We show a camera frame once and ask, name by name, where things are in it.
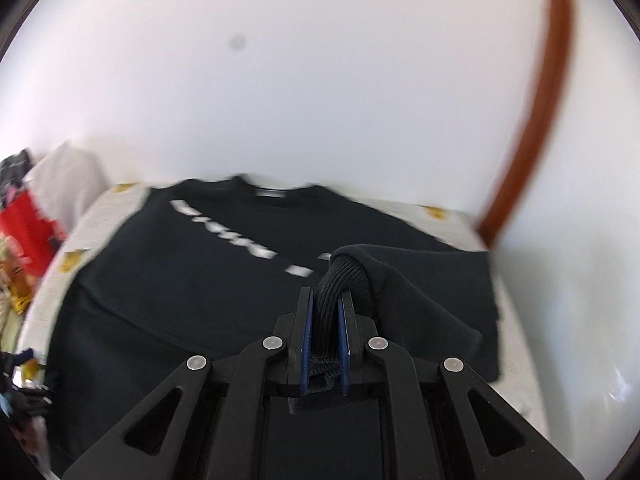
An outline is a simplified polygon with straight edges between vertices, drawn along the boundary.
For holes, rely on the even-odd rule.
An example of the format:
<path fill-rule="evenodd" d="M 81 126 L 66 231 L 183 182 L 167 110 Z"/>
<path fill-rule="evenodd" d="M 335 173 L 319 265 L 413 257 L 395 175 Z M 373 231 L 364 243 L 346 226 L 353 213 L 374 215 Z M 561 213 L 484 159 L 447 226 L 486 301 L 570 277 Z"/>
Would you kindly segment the black sweatshirt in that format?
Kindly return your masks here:
<path fill-rule="evenodd" d="M 47 357 L 51 462 L 62 474 L 189 356 L 235 356 L 313 288 L 338 290 L 380 333 L 429 361 L 499 376 L 488 257 L 322 186 L 266 191 L 187 180 L 142 208 L 75 276 Z"/>

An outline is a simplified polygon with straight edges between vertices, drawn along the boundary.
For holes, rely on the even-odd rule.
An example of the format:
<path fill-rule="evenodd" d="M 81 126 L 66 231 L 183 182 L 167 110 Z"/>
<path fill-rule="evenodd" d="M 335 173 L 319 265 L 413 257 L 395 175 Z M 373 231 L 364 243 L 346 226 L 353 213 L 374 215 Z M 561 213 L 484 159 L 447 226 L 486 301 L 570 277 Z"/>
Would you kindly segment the fruit print tablecloth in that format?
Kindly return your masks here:
<path fill-rule="evenodd" d="M 46 360 L 58 310 L 75 274 L 103 249 L 124 221 L 142 207 L 150 189 L 144 183 L 115 185 L 97 198 L 80 218 L 40 282 L 17 336 L 16 350 L 32 348 L 41 363 Z M 405 221 L 454 248 L 467 252 L 486 249 L 470 217 L 462 212 L 372 198 L 358 197 L 356 201 Z M 491 387 L 546 436 L 549 433 L 547 415 L 534 359 L 506 286 L 497 271 L 491 275 L 499 313 L 500 370 L 499 379 Z"/>

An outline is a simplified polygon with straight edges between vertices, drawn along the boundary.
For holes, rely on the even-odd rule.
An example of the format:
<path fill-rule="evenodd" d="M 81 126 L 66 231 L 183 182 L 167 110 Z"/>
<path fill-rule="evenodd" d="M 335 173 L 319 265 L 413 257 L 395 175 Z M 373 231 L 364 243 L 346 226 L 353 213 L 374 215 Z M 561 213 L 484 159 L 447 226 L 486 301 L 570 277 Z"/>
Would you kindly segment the red paper bag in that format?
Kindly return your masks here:
<path fill-rule="evenodd" d="M 66 239 L 60 224 L 40 210 L 28 191 L 18 194 L 2 209 L 1 234 L 20 266 L 36 278 L 47 273 Z"/>

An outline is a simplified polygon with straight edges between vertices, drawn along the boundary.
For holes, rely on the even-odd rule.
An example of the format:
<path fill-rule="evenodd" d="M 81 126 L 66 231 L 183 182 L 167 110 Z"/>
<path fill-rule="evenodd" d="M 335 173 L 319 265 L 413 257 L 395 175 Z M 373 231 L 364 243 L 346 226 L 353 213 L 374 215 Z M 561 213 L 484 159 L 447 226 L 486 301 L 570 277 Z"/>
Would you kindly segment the white Miniso paper bag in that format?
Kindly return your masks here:
<path fill-rule="evenodd" d="M 92 204 L 110 188 L 98 156 L 64 142 L 26 174 L 26 188 L 37 210 L 65 240 Z"/>

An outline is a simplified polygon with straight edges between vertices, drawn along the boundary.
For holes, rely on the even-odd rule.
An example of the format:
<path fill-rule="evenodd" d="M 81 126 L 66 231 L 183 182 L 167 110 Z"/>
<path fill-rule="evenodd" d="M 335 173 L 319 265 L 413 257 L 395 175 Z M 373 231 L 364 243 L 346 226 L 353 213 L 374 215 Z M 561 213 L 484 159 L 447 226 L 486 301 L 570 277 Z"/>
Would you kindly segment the grey plaid cloth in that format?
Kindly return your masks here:
<path fill-rule="evenodd" d="M 21 150 L 1 162 L 1 207 L 6 208 L 23 188 L 26 174 L 32 170 L 34 162 L 29 151 Z"/>

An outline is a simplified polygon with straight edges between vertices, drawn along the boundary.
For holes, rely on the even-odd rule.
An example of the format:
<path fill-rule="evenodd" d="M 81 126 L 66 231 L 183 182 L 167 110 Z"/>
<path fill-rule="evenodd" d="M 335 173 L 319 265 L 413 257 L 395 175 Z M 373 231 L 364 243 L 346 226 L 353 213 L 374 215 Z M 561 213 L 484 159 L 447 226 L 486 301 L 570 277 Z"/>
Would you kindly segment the brown wooden door frame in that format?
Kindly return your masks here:
<path fill-rule="evenodd" d="M 570 66 L 574 21 L 574 0 L 548 0 L 546 39 L 528 116 L 509 168 L 477 227 L 489 248 L 495 246 L 523 197 L 550 136 Z"/>

